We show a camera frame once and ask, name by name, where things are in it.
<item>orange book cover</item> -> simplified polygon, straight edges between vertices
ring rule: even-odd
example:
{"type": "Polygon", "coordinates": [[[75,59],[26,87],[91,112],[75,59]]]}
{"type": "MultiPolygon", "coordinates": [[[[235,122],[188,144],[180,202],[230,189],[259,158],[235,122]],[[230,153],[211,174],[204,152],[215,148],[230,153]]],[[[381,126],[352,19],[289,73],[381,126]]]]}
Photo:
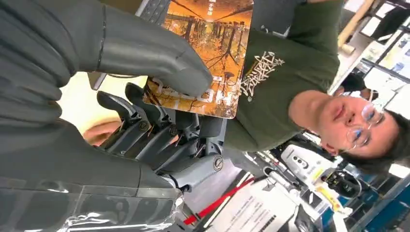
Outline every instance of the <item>orange book cover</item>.
{"type": "Polygon", "coordinates": [[[172,0],[163,27],[182,36],[214,79],[198,97],[177,93],[155,78],[144,102],[202,115],[234,118],[252,18],[252,0],[172,0]]]}

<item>red stripe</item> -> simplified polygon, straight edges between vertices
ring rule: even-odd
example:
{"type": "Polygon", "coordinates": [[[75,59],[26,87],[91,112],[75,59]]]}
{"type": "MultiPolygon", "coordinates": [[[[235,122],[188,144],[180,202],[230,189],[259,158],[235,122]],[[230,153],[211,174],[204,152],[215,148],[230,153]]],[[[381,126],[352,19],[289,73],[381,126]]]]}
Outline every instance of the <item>red stripe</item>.
{"type": "MultiPolygon", "coordinates": [[[[211,213],[214,209],[216,209],[217,207],[219,207],[223,201],[225,199],[227,199],[228,197],[232,197],[235,193],[237,193],[241,188],[245,187],[246,185],[248,185],[249,183],[253,182],[255,178],[252,177],[251,179],[245,181],[244,183],[242,183],[240,186],[233,188],[231,191],[227,192],[225,195],[221,196],[219,199],[217,199],[216,201],[214,201],[212,204],[210,204],[207,208],[205,208],[204,210],[202,210],[201,212],[199,212],[198,216],[199,218],[203,218],[206,215],[208,215],[209,213],[211,213]]],[[[189,225],[193,222],[196,221],[196,217],[195,216],[191,216],[189,218],[187,218],[184,223],[185,225],[189,225]]]]}

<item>eyeglasses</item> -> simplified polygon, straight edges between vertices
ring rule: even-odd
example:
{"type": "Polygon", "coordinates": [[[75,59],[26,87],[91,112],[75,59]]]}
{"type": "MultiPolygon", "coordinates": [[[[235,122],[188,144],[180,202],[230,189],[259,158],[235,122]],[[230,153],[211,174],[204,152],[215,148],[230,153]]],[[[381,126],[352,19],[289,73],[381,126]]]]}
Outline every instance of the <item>eyeglasses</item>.
{"type": "Polygon", "coordinates": [[[362,110],[362,117],[368,127],[352,126],[347,132],[347,140],[351,144],[351,149],[366,146],[371,140],[370,128],[380,124],[384,119],[384,113],[372,104],[365,106],[362,110]]]}

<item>human hand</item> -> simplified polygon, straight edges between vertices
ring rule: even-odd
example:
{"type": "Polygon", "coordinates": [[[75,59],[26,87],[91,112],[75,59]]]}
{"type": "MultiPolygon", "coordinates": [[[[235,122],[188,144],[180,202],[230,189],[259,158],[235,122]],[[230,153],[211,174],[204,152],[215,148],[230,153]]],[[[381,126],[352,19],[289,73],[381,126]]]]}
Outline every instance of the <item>human hand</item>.
{"type": "Polygon", "coordinates": [[[121,126],[120,121],[102,123],[86,130],[83,137],[90,145],[100,146],[119,126],[121,126]]]}

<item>green t-shirt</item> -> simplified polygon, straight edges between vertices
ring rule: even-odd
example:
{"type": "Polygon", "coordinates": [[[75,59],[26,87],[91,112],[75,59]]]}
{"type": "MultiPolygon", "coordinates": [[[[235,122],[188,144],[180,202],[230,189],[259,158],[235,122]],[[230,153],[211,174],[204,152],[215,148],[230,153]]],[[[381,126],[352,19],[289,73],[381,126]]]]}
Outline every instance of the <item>green t-shirt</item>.
{"type": "Polygon", "coordinates": [[[274,148],[301,128],[288,116],[292,99],[306,90],[326,92],[339,67],[342,0],[300,5],[286,39],[252,30],[236,118],[225,144],[242,151],[274,148]]]}

